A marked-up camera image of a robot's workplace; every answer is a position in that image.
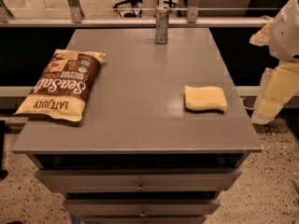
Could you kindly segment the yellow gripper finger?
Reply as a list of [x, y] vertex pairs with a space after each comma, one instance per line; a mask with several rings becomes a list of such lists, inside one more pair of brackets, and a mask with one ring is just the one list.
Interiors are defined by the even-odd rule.
[[299, 63], [280, 62], [274, 69], [266, 67], [254, 103], [252, 122], [268, 124], [298, 92]]
[[256, 34], [251, 36], [249, 40], [251, 45], [258, 47], [269, 45], [270, 28], [274, 19], [269, 16], [263, 16], [263, 18], [267, 20], [267, 24]]

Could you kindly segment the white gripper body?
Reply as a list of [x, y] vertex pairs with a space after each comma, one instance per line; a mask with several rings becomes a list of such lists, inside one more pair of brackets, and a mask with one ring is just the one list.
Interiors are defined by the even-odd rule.
[[289, 0], [273, 19], [269, 52], [281, 61], [299, 62], [299, 0]]

